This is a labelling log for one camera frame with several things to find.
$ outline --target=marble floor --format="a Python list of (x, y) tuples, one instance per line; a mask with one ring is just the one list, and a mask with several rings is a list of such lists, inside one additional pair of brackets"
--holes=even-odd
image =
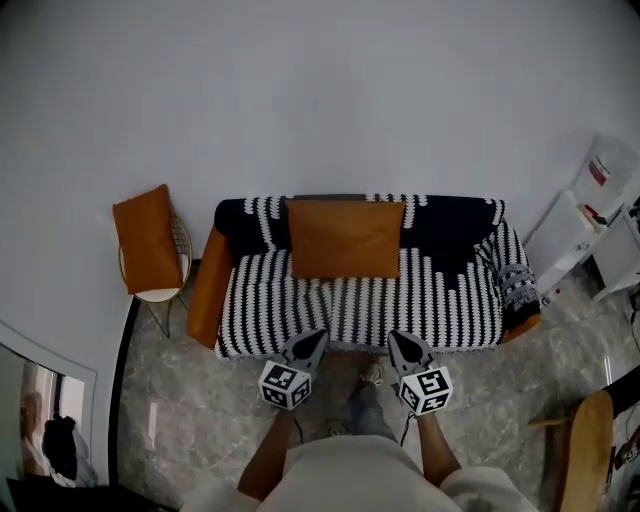
[[(187, 306), (191, 285), (182, 293)], [(607, 384), (607, 367), (615, 380), (640, 364), (627, 296), (618, 293), (594, 304), (587, 288), (586, 276), (574, 270), (552, 294), (539, 328), (496, 350), (438, 357), (449, 368), (455, 392), (449, 407), (436, 414), (460, 462), (504, 469), (540, 510), (550, 510), (556, 490), (558, 430), (534, 429), (527, 422), (575, 407)], [(120, 483), (173, 508), (205, 475), (236, 483), (274, 415), (258, 394), (264, 363), (219, 361), (184, 334), (186, 315), (176, 301), (167, 339), (146, 306), (140, 308), (118, 424)], [(380, 401), (399, 437), (408, 411), (388, 385), (393, 370), (384, 362)], [(347, 417), (345, 402), (357, 372), (352, 361), (325, 360), (316, 392), (299, 413), (305, 441), (324, 435), (328, 416)], [(618, 446), (626, 440), (629, 414), (616, 419)], [(633, 416), (629, 432), (640, 408)], [(404, 448), (419, 461), (415, 422)], [(610, 494), (619, 492), (613, 489), (621, 488), (622, 477), (615, 475)]]

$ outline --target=red label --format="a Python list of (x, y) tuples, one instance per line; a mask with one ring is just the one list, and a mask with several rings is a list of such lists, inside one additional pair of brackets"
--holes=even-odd
[(601, 187), (604, 185), (604, 182), (607, 181), (607, 177), (602, 174), (602, 171), (598, 169), (598, 166), (594, 163), (593, 160), (589, 162), (589, 172), (591, 173), (591, 176), (593, 176), (593, 179), (596, 180), (598, 182), (598, 185), (600, 185)]

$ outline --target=sofa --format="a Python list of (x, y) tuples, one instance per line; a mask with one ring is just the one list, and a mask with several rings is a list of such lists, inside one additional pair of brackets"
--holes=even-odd
[[(291, 276), (287, 201), (404, 202), (397, 278)], [(222, 359), (277, 353), (325, 328), (330, 348), (385, 353), (408, 331), (435, 351), (495, 347), (540, 320), (527, 256), (501, 200), (408, 194), (222, 201), (193, 292), (187, 333)]]

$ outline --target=person's arm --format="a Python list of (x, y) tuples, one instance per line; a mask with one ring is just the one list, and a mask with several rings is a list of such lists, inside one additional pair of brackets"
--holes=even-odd
[(460, 469), (460, 463), (449, 448), (434, 414), (418, 416), (420, 451), (424, 477), (436, 487), (451, 473)]
[(280, 483), (293, 423), (291, 411), (278, 412), (269, 432), (242, 473), (238, 491), (262, 501)]

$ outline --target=white cabinet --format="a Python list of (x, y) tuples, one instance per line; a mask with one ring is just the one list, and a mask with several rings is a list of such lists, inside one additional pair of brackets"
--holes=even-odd
[(594, 247), (592, 256), (604, 282), (594, 301), (640, 282), (640, 233), (629, 216), (628, 206), (622, 207)]

